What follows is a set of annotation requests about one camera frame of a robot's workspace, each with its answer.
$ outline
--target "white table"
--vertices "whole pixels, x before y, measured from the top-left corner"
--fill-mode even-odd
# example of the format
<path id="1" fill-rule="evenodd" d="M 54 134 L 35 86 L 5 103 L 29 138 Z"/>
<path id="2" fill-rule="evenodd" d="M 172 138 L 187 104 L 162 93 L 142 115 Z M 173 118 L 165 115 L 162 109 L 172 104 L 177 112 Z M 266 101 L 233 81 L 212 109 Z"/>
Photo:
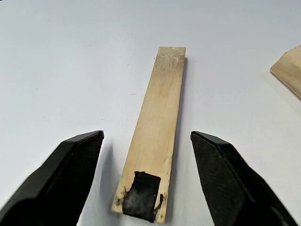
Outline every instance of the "white table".
<path id="1" fill-rule="evenodd" d="M 300 21 L 299 0 L 1 1 L 0 206 L 61 141 L 102 129 L 79 225 L 149 225 L 111 202 L 158 46 L 185 46 L 166 225 L 213 225 L 192 130 L 231 142 L 301 224 L 301 102 L 269 73 Z"/>

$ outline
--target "wood grain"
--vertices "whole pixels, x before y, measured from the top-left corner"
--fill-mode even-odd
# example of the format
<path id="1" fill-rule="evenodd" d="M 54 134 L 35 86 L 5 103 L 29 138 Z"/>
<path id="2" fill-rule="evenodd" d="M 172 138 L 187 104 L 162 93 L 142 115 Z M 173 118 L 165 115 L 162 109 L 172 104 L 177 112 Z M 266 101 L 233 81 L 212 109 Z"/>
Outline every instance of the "wood grain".
<path id="1" fill-rule="evenodd" d="M 301 98 L 301 46 L 284 53 L 270 71 Z"/>
<path id="2" fill-rule="evenodd" d="M 161 178 L 155 207 L 160 194 L 164 198 L 155 221 L 165 221 L 185 50 L 185 47 L 159 47 L 113 201 L 114 212 L 122 213 L 122 200 L 133 183 L 134 171 L 145 171 Z"/>

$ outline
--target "wooden block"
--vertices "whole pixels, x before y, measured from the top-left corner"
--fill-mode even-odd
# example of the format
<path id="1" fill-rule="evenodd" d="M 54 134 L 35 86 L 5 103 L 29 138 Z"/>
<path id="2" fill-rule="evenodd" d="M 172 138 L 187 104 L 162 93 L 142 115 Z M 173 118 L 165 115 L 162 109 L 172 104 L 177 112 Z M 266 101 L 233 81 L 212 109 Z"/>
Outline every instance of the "wooden block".
<path id="1" fill-rule="evenodd" d="M 270 71 L 301 98 L 301 46 L 284 53 Z"/>
<path id="2" fill-rule="evenodd" d="M 148 221 L 152 221 L 152 217 L 153 221 L 165 221 L 185 50 L 185 47 L 159 47 L 113 201 L 114 212 Z M 154 197 L 153 204 L 147 201 L 149 196 Z M 152 206 L 153 212 L 148 212 L 148 215 L 153 216 L 129 213 L 133 208 L 143 212 L 146 205 Z"/>

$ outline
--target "black tape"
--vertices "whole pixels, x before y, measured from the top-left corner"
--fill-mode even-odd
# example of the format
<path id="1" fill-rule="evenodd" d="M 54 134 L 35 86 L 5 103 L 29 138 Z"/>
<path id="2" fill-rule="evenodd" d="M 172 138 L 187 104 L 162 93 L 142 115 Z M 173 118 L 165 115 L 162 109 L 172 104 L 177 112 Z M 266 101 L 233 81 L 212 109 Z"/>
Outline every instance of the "black tape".
<path id="1" fill-rule="evenodd" d="M 124 214 L 154 222 L 158 207 L 155 208 L 161 178 L 135 171 L 132 187 L 124 197 L 122 211 Z"/>

